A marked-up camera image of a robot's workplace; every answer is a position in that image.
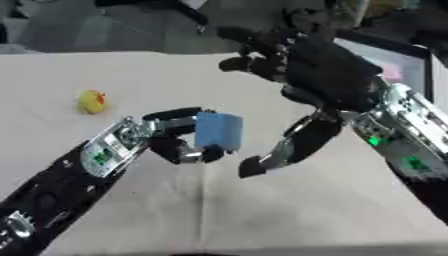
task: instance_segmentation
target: screw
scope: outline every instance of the screw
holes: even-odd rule
[[[62,164],[64,165],[65,168],[70,168],[73,166],[73,163],[68,160],[62,161]]]

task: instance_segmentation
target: green led light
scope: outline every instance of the green led light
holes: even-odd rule
[[[378,146],[378,145],[380,144],[380,142],[381,142],[381,139],[378,138],[378,137],[374,137],[374,136],[372,136],[372,137],[370,137],[369,142],[370,142],[370,144],[372,144],[373,146]]]
[[[428,170],[429,167],[425,165],[418,157],[406,158],[408,165],[415,170]]]

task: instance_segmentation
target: white table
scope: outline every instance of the white table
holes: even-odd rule
[[[221,73],[217,63],[226,56],[0,56],[1,196],[121,116],[200,105],[245,117],[242,150],[219,162],[175,167],[148,152],[48,255],[260,248],[333,255],[325,248],[387,244],[406,251],[448,242],[448,228],[349,129],[294,167],[239,180],[240,161],[268,152],[311,109],[282,98],[278,85]],[[79,114],[75,99],[86,89],[104,91],[113,106]],[[350,255],[363,255],[359,248]]]

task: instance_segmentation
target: yellow rubber duck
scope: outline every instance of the yellow rubber duck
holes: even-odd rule
[[[84,113],[101,113],[107,108],[106,94],[96,90],[84,91],[78,98],[78,105]]]

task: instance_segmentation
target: silver metal plate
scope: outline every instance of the silver metal plate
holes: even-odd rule
[[[81,153],[81,162],[88,173],[105,178],[122,171],[147,147],[140,126],[127,117],[92,139]]]
[[[403,175],[448,178],[448,117],[408,86],[390,85],[382,103],[352,126]]]

